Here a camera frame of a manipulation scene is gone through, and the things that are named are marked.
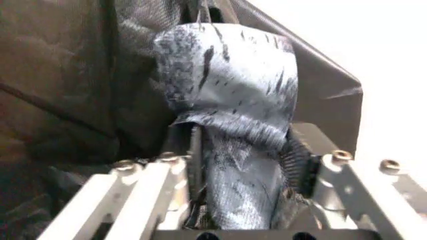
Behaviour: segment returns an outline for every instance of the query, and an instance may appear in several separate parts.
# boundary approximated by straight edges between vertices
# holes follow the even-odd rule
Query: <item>gray fabric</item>
[[[154,39],[160,82],[178,117],[205,127],[207,207],[221,229],[269,229],[287,188],[280,166],[298,89],[285,37],[195,23]]]

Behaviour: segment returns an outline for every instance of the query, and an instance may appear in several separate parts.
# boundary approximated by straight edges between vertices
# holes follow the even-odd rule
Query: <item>hole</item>
[[[344,192],[348,195],[353,193],[353,188],[351,186],[345,186],[344,187]]]
[[[292,240],[316,240],[316,238],[308,232],[298,232],[293,235]]]
[[[209,15],[210,15],[210,20],[212,21],[213,24],[224,22],[223,15],[221,14],[221,10],[219,10],[216,7],[209,8]]]
[[[211,232],[204,232],[197,236],[196,240],[220,240],[220,238]]]
[[[390,160],[390,159],[384,160],[383,164],[387,167],[390,167],[390,168],[398,168],[399,167],[399,163],[397,161]]]

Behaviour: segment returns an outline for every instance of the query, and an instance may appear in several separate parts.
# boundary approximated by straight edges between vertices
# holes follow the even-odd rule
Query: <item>white wall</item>
[[[249,2],[362,82],[356,160],[401,161],[427,186],[427,1]]]

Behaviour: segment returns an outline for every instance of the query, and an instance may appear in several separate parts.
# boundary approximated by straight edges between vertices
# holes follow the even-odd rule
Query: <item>fabric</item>
[[[175,124],[204,126],[207,208],[221,229],[269,229],[287,178],[286,144],[298,90],[285,37],[233,24],[174,27],[154,40]]]

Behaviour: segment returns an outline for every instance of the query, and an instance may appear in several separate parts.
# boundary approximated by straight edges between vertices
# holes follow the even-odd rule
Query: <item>metal plate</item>
[[[155,231],[152,240],[380,240],[369,230],[174,230]]]

